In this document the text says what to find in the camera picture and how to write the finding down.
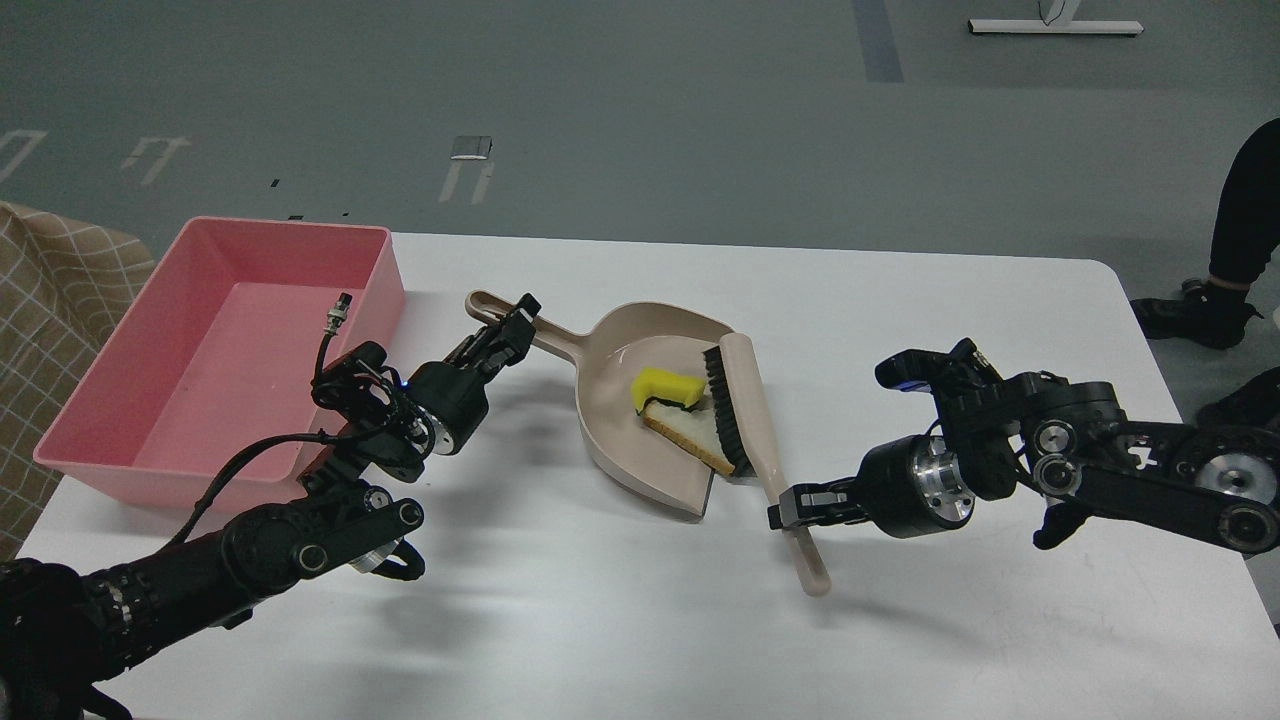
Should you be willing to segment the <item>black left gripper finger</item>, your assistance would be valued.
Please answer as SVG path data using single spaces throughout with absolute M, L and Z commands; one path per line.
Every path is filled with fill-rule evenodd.
M 497 318 L 493 325 L 484 325 L 460 342 L 445 357 L 444 364 L 461 369 L 502 369 L 512 364 L 513 350 L 506 336 L 509 314 Z
M 480 373 L 499 373 L 525 360 L 536 334 L 535 320 L 540 310 L 539 301 L 525 293 L 495 325 L 483 329 L 475 348 L 475 368 Z

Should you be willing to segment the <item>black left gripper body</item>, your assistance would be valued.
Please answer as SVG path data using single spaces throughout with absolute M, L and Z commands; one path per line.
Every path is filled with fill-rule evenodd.
M 408 378 L 404 392 L 428 416 L 433 454 L 456 455 L 470 441 L 488 414 L 490 380 L 479 369 L 443 361 L 425 363 Z

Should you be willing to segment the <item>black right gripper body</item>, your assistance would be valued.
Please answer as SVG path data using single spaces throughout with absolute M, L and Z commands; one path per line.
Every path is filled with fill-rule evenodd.
M 900 539 L 961 529 L 977 505 L 942 436 L 909 436 L 870 450 L 859 466 L 858 498 L 878 529 Z

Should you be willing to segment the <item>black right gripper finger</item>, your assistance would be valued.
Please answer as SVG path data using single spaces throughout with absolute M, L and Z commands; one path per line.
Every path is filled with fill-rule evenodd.
M 824 484 L 796 484 L 768 507 L 772 530 L 860 524 L 865 510 L 844 489 Z

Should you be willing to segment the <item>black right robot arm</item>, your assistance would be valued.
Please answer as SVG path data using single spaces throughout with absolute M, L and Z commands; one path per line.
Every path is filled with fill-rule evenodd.
M 852 477 L 787 488 L 769 507 L 772 529 L 868 521 L 900 539 L 931 536 L 965 527 L 978 500 L 1025 487 L 1046 502 L 1039 550 L 1091 518 L 1247 555 L 1277 547 L 1275 432 L 1132 420 L 1110 383 L 1005 378 L 968 338 L 947 352 L 895 354 L 876 379 L 928 393 L 936 424 L 872 448 Z

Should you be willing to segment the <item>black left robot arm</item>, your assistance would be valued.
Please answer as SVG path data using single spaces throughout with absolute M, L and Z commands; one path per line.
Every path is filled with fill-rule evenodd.
M 344 427 L 260 439 L 236 454 L 155 553 L 82 575 L 54 562 L 3 564 L 3 716 L 128 719 L 99 683 L 209 628 L 232 629 L 262 601 L 342 566 L 398 582 L 425 573 L 408 534 L 420 502 L 397 500 L 369 468 L 412 483 L 434 454 L 462 450 L 488 414 L 486 386 L 532 346 L 540 304 L 525 295 L 443 360 L 407 378 L 372 341 L 340 356 L 330 342 L 351 296 L 328 314 L 311 378 L 312 401 Z M 317 445 L 301 498 L 262 503 L 195 537 L 200 519 L 251 461 L 280 445 Z

